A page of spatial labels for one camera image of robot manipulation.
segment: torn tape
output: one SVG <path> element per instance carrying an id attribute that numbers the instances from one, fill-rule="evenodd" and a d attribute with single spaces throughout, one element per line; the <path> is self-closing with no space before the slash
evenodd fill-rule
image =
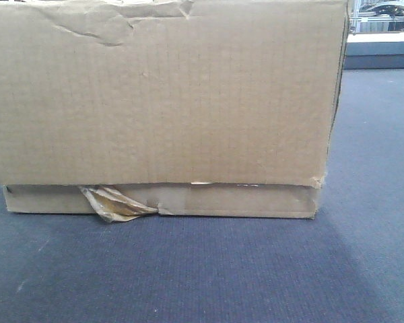
<path id="1" fill-rule="evenodd" d="M 158 213 L 155 207 L 139 203 L 113 186 L 78 186 L 93 209 L 106 222 L 130 221 L 146 214 Z"/>

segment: blue carpet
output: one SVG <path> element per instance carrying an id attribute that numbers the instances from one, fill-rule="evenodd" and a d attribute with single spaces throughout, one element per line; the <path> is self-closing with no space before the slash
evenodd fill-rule
<path id="1" fill-rule="evenodd" d="M 404 70 L 346 71 L 316 220 L 15 215 L 0 323 L 404 322 Z"/>

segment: box lid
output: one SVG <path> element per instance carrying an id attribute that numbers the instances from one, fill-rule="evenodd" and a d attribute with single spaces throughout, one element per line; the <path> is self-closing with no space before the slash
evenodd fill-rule
<path id="1" fill-rule="evenodd" d="M 346 7 L 0 1 L 0 183 L 320 185 Z"/>

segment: cardboard box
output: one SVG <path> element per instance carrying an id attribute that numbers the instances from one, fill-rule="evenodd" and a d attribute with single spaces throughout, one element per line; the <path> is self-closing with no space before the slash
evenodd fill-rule
<path id="1" fill-rule="evenodd" d="M 0 1 L 9 209 L 125 184 L 161 213 L 312 217 L 347 24 L 347 0 Z"/>

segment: box bottom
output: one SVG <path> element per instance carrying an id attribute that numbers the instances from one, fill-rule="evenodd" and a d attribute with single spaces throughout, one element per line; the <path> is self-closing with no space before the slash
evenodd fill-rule
<path id="1" fill-rule="evenodd" d="M 163 215 L 314 218 L 319 189 L 296 185 L 126 184 L 120 192 Z M 77 186 L 9 185 L 7 209 L 20 213 L 95 213 Z"/>

